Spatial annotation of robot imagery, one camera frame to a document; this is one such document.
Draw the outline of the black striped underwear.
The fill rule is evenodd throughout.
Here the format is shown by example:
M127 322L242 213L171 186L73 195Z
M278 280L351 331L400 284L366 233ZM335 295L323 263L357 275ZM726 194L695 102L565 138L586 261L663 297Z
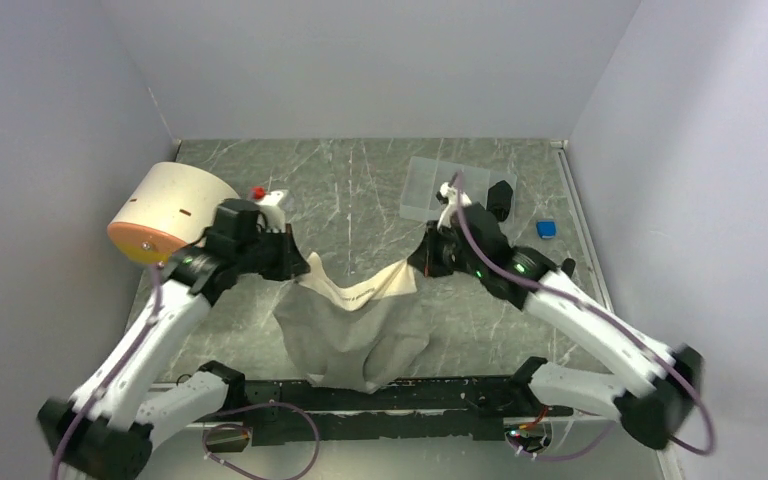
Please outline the black striped underwear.
M506 180L497 181L487 190L486 209L497 222L505 222L513 206L514 190Z

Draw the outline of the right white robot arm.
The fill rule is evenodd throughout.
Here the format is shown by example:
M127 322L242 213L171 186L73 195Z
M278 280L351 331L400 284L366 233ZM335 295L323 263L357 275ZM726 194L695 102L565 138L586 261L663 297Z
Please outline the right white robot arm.
M606 368L598 374L531 357L509 382L512 407L532 415L563 406L619 423L638 443L663 450L678 444L700 398L704 359L694 348L672 348L632 328L572 280L575 262L556 263L540 251L513 246L481 205L429 221L408 262L428 278L464 273L493 297L554 326Z

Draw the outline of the grey underwear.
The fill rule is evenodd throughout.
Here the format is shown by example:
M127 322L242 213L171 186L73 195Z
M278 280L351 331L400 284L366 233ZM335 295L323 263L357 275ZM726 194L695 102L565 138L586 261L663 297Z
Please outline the grey underwear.
M406 259L342 287L317 253L273 310L287 355L315 387L373 393L403 375L426 349L415 269Z

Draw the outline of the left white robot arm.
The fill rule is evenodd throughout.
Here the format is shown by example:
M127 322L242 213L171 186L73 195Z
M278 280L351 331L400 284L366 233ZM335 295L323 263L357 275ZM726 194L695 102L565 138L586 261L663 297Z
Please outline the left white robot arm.
M189 424L232 420L258 408L247 396L245 375L217 361L156 397L147 394L241 276L286 281L309 272L285 217L287 196L275 190L223 200L196 241L151 267L154 297L112 353L68 399L50 398L37 414L53 454L50 478L69 466L95 479L134 479L152 452Z

